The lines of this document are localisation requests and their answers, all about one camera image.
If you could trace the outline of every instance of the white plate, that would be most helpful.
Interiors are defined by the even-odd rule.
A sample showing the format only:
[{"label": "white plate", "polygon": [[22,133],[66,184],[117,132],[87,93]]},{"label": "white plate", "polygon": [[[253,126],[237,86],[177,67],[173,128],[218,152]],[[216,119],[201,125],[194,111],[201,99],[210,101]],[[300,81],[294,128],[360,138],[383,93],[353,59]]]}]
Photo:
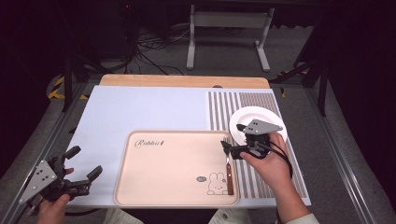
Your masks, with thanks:
[{"label": "white plate", "polygon": [[280,117],[274,114],[271,110],[259,106],[246,106],[235,111],[230,119],[230,133],[233,136],[233,140],[235,140],[239,146],[246,144],[246,137],[244,133],[238,131],[236,124],[248,126],[253,119],[260,119],[268,123],[282,126],[283,130],[278,133],[282,135],[283,140],[286,142],[288,132],[286,131],[286,126]]}]

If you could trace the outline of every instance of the human hand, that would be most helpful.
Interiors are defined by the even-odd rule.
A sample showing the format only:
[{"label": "human hand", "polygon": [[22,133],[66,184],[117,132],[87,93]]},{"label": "human hand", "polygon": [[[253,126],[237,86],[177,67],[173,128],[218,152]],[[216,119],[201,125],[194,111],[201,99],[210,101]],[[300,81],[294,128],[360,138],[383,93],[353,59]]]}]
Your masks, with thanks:
[{"label": "human hand", "polygon": [[[73,168],[65,170],[67,175],[74,171]],[[56,202],[44,200],[40,204],[37,224],[63,224],[66,205],[69,201],[70,195],[68,194],[62,195]]]},{"label": "human hand", "polygon": [[[285,141],[279,133],[269,133],[270,142],[276,144],[289,156],[286,150]],[[291,184],[289,166],[275,153],[270,153],[265,159],[256,159],[246,152],[241,152],[240,156],[259,173],[264,182],[272,189],[276,190]]]}]

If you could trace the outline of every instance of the metal stand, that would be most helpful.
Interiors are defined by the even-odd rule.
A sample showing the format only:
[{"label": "metal stand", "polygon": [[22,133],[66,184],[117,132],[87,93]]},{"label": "metal stand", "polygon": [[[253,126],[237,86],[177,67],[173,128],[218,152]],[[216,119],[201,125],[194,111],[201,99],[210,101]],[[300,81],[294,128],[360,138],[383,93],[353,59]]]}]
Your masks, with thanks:
[{"label": "metal stand", "polygon": [[187,54],[187,69],[192,70],[195,58],[195,27],[245,27],[262,29],[262,38],[255,42],[259,54],[262,70],[270,72],[270,65],[263,49],[268,30],[274,16],[274,9],[268,13],[236,13],[236,12],[195,12],[195,5],[191,5],[190,14],[190,44]]}]

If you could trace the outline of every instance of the cartoon rabbit illustration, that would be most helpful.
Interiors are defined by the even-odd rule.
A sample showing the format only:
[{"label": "cartoon rabbit illustration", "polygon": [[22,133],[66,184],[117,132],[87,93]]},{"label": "cartoon rabbit illustration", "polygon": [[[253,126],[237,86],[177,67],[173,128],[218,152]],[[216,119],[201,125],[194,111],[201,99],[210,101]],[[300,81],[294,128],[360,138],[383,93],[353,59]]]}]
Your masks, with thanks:
[{"label": "cartoon rabbit illustration", "polygon": [[212,173],[209,177],[209,190],[207,194],[209,195],[222,195],[228,194],[227,191],[227,181],[223,173]]}]

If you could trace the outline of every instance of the tray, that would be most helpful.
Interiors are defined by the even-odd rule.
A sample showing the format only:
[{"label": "tray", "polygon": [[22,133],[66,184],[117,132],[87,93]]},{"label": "tray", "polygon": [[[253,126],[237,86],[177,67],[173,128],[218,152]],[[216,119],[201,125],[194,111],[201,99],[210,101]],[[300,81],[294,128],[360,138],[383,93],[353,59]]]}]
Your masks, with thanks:
[{"label": "tray", "polygon": [[124,150],[115,202],[127,207],[222,207],[237,203],[228,195],[224,131],[135,131]]}]

